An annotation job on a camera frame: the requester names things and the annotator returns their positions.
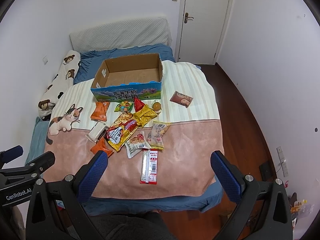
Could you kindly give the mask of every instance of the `cat tail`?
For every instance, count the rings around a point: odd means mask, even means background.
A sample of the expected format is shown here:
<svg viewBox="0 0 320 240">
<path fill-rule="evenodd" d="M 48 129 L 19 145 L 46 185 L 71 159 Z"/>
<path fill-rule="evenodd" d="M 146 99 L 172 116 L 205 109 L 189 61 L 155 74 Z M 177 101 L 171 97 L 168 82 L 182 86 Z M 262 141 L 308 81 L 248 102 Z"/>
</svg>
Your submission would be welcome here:
<svg viewBox="0 0 320 240">
<path fill-rule="evenodd" d="M 50 126 L 54 123 L 54 121 L 51 121 L 48 127 L 48 131 L 47 131 L 47 138 L 45 139 L 45 141 L 47 142 L 47 144 L 52 145 L 53 141 L 48 137 L 48 133 L 49 133 L 49 128 Z"/>
</svg>

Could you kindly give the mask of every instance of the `quilted headboard cover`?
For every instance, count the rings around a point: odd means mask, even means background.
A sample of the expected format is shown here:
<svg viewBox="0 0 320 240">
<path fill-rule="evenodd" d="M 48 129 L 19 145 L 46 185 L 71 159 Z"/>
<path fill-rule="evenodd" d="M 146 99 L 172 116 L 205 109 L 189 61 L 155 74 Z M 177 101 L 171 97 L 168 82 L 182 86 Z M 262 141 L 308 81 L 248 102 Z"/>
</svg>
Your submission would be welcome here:
<svg viewBox="0 0 320 240">
<path fill-rule="evenodd" d="M 170 46 L 171 35 L 166 17 L 146 17 L 106 23 L 70 34 L 73 49 L 123 49 L 162 43 Z"/>
</svg>

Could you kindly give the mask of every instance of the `wooden floor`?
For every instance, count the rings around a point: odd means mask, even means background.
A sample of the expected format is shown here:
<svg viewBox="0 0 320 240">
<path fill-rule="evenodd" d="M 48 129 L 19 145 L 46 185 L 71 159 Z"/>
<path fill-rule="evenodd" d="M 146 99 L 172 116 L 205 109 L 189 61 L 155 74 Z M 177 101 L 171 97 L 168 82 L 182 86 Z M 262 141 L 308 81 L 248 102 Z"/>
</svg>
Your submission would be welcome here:
<svg viewBox="0 0 320 240">
<path fill-rule="evenodd" d="M 251 174 L 261 180 L 259 165 L 268 160 L 272 163 L 272 159 L 252 112 L 218 64 L 204 65 L 202 71 L 214 88 L 226 158 L 243 174 Z M 233 210 L 234 207 L 234 203 L 231 203 L 224 193 L 221 203 L 205 213 L 161 212 L 161 216 L 171 233 L 179 240 L 209 240 L 213 239 L 221 228 L 219 214 Z M 240 239 L 248 233 L 248 228 L 245 228 Z"/>
</svg>

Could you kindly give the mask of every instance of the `white wall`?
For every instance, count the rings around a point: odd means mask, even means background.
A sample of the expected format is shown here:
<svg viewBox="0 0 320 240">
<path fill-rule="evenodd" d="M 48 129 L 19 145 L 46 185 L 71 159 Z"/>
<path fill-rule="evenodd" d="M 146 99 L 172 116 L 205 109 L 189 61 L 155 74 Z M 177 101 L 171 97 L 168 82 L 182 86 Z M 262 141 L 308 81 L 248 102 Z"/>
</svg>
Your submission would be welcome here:
<svg viewBox="0 0 320 240">
<path fill-rule="evenodd" d="M 0 22 L 0 151 L 24 150 L 5 168 L 24 166 L 39 98 L 71 48 L 61 0 L 15 0 Z M 22 205 L 25 219 L 28 204 Z"/>
<path fill-rule="evenodd" d="M 234 0 L 217 62 L 253 112 L 287 192 L 315 204 L 298 220 L 303 235 L 320 207 L 320 27 L 303 0 Z"/>
<path fill-rule="evenodd" d="M 175 50 L 179 3 L 171 0 L 65 0 L 69 32 L 122 18 L 166 15 Z"/>
</svg>

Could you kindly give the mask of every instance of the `door handle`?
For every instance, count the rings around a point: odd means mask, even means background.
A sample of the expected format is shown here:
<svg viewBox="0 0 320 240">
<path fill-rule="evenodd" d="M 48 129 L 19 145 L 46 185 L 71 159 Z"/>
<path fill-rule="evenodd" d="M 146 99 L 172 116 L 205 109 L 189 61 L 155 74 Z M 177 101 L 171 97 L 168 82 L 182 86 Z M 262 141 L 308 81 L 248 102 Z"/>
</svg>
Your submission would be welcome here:
<svg viewBox="0 0 320 240">
<path fill-rule="evenodd" d="M 186 14 L 184 15 L 184 23 L 187 23 L 187 22 L 188 22 L 188 19 L 190 19 L 190 18 L 194 19 L 193 17 L 189 17 L 189 14 L 186 13 Z"/>
</svg>

